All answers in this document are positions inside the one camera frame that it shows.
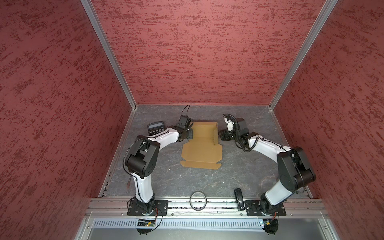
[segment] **cardboard flap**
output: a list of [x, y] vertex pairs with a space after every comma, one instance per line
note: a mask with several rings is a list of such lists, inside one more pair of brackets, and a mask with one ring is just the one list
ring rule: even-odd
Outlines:
[[183, 145], [180, 161], [184, 167], [218, 169], [223, 158], [223, 147], [218, 144], [216, 122], [195, 122], [193, 139]]

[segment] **cardboard box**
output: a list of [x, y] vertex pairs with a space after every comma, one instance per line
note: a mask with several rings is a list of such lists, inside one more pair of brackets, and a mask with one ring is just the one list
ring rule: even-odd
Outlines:
[[218, 144], [216, 122], [195, 122], [193, 139], [183, 145], [180, 161], [184, 167], [218, 169], [223, 159], [223, 146]]

